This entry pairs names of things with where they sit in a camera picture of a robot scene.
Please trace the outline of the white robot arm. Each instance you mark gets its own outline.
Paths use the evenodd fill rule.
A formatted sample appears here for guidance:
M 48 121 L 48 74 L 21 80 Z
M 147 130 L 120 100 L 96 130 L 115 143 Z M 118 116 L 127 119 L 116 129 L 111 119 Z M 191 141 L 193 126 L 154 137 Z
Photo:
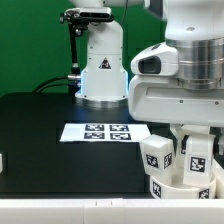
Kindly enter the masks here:
M 139 121 L 224 128 L 224 0 L 140 0 L 129 113 Z

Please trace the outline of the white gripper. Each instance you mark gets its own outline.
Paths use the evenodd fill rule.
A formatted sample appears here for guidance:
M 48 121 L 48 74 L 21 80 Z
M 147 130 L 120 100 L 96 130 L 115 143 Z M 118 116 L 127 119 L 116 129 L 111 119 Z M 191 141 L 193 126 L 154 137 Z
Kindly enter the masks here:
M 187 90 L 172 78 L 135 75 L 128 106 L 135 120 L 171 124 L 177 141 L 185 136 L 180 124 L 224 127 L 224 89 Z

